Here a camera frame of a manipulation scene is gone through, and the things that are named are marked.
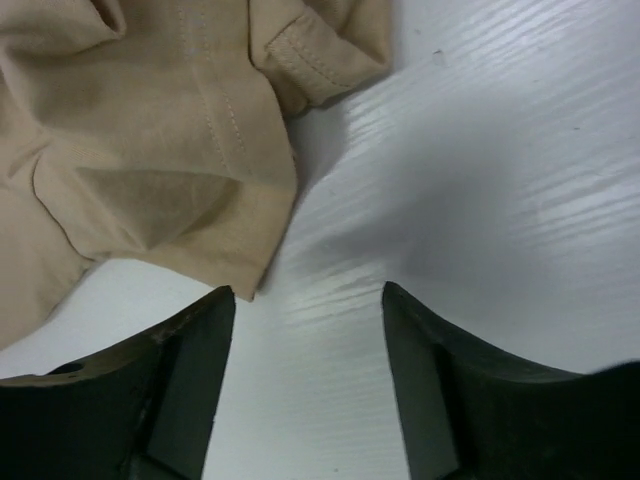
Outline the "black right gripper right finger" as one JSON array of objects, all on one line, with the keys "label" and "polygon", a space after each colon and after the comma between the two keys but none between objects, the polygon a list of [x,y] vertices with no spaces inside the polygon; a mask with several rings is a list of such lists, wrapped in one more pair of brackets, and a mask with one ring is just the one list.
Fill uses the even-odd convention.
[{"label": "black right gripper right finger", "polygon": [[635,479],[639,365],[572,373],[508,353],[396,283],[382,291],[413,479]]}]

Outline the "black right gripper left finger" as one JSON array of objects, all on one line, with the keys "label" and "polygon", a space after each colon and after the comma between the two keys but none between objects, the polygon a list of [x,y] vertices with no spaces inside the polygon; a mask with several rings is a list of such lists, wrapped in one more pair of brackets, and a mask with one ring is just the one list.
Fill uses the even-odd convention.
[{"label": "black right gripper left finger", "polygon": [[2,380],[2,478],[201,478],[234,315],[221,287],[109,348]]}]

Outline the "beige t shirt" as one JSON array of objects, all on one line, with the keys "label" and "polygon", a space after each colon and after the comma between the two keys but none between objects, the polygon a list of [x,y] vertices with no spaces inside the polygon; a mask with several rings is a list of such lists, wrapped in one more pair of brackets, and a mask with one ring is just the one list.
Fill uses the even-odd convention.
[{"label": "beige t shirt", "polygon": [[251,299],[297,195],[285,120],[391,63],[388,1],[5,1],[1,343],[95,264]]}]

